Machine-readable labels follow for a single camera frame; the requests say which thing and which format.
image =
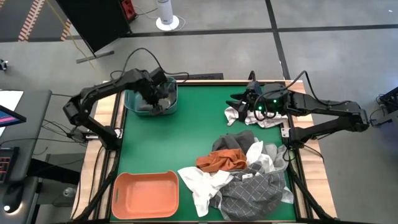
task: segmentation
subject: computer screen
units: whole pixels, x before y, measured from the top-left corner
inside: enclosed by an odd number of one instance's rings
[[[26,118],[0,105],[0,127],[26,122]]]

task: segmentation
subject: green table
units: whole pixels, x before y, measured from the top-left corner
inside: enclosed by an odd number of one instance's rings
[[[118,174],[177,171],[195,166],[197,157],[211,152],[220,135],[250,129],[265,143],[282,144],[280,128],[261,129],[235,122],[226,125],[224,110],[230,94],[244,91],[241,86],[179,86],[178,110],[159,117],[139,117],[128,111]],[[151,221],[222,221],[219,210],[209,208],[208,215],[199,218],[192,192],[179,177],[180,201],[177,212],[168,218]],[[295,220],[294,205],[280,203],[264,220]],[[122,221],[111,215],[111,221]]]

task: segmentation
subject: gray floor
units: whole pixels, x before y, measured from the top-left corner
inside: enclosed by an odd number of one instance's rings
[[[134,4],[145,11],[155,6],[143,0]],[[398,23],[395,1],[272,0],[272,6],[278,27]],[[174,8],[187,20],[183,30],[271,26],[266,4],[261,0],[175,0]],[[136,32],[158,32],[153,25],[154,21],[143,15],[132,23],[132,28]],[[292,78],[307,70],[319,98],[357,101],[368,114],[376,109],[374,99],[378,94],[398,86],[397,38],[396,29],[280,33]],[[79,40],[78,45],[83,46],[83,42]],[[0,88],[49,88],[56,93],[74,94],[107,80],[109,72],[120,69],[128,53],[137,47],[153,51],[170,72],[223,72],[225,79],[245,79],[250,70],[255,70],[261,79],[283,79],[271,33],[188,35],[117,40],[102,50],[113,49],[115,55],[93,61],[95,71],[88,63],[75,63],[82,56],[70,41],[1,43],[0,54],[10,61],[11,68],[0,75]],[[150,70],[155,62],[140,52],[128,67]],[[47,119],[66,125],[61,109],[66,101],[54,96]],[[330,119],[313,118],[315,123]],[[396,127],[385,125],[360,134],[343,131],[320,141],[336,211],[342,220],[398,222],[397,133]],[[42,134],[58,137],[44,131]],[[37,152],[47,146],[52,154],[84,151],[77,145],[39,142]],[[47,216],[52,212],[41,211],[41,220],[49,220]],[[66,220],[67,215],[57,218]]]

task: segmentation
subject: orange basket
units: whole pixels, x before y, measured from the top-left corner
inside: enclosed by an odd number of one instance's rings
[[[173,171],[118,175],[112,213],[118,219],[164,218],[178,209],[178,177]]]

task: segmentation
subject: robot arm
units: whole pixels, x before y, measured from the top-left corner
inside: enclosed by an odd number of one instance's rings
[[[319,100],[308,94],[288,90],[286,86],[278,83],[265,84],[262,91],[259,87],[260,84],[253,81],[249,83],[244,93],[231,95],[239,102],[227,101],[227,104],[238,111],[238,120],[244,121],[247,112],[254,110],[261,111],[265,119],[273,118],[267,117],[268,113],[273,113],[274,116],[279,113],[292,116],[324,114],[338,117],[309,128],[283,129],[284,144],[288,147],[301,148],[309,139],[324,134],[341,130],[362,132],[369,127],[365,110],[356,102]]]
[[[84,126],[96,133],[106,150],[119,150],[121,142],[110,126],[103,126],[90,116],[94,103],[102,98],[123,90],[138,91],[142,98],[153,106],[152,114],[160,114],[163,108],[159,99],[167,97],[168,93],[159,87],[167,82],[161,68],[148,73],[138,69],[125,72],[120,78],[91,88],[84,88],[73,96],[63,107],[69,122],[75,126]]]

